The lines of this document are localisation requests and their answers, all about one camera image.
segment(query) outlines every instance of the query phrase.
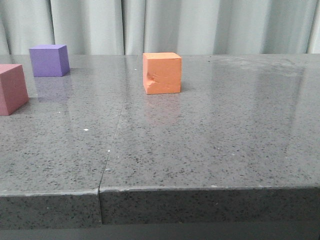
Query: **orange cube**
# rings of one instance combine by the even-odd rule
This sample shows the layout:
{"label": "orange cube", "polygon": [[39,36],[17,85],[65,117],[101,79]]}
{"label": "orange cube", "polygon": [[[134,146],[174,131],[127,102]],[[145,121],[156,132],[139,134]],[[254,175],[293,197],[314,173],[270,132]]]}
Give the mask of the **orange cube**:
{"label": "orange cube", "polygon": [[143,86],[146,94],[181,92],[182,58],[174,52],[143,54]]}

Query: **white curtain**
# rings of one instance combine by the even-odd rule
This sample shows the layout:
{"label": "white curtain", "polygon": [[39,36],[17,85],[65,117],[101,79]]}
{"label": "white curtain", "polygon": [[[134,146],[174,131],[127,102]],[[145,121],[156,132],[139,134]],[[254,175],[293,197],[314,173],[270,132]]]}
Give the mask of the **white curtain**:
{"label": "white curtain", "polygon": [[317,0],[0,0],[0,54],[320,53]]}

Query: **purple cube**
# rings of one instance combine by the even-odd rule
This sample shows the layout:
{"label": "purple cube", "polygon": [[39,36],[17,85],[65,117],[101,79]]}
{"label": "purple cube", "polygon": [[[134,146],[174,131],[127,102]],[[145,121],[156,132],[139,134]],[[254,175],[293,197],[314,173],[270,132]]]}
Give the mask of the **purple cube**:
{"label": "purple cube", "polygon": [[29,52],[35,77],[62,77],[70,71],[67,45],[38,45]]}

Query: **foam block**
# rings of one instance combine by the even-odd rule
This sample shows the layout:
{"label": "foam block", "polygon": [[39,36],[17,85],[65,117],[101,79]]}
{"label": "foam block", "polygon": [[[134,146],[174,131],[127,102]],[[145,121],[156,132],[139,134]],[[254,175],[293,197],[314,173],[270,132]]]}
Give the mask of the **foam block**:
{"label": "foam block", "polygon": [[28,100],[22,65],[0,64],[0,116],[11,115]]}
{"label": "foam block", "polygon": [[38,45],[29,52],[35,77],[62,77],[70,71],[66,45]]}
{"label": "foam block", "polygon": [[143,86],[147,94],[181,91],[182,58],[174,52],[143,54]]}

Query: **speckled granite surface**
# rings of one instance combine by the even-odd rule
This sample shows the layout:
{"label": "speckled granite surface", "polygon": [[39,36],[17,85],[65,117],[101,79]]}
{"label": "speckled granite surface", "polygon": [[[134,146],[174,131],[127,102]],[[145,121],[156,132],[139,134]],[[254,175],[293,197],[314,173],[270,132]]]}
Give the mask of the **speckled granite surface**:
{"label": "speckled granite surface", "polygon": [[0,229],[320,221],[320,55],[184,56],[146,95],[141,56],[69,56],[0,118]]}
{"label": "speckled granite surface", "polygon": [[0,229],[101,224],[98,189],[125,96],[123,56],[70,56],[63,77],[33,77],[28,104],[0,118]]}
{"label": "speckled granite surface", "polygon": [[185,56],[180,94],[128,76],[105,224],[320,220],[320,56]]}

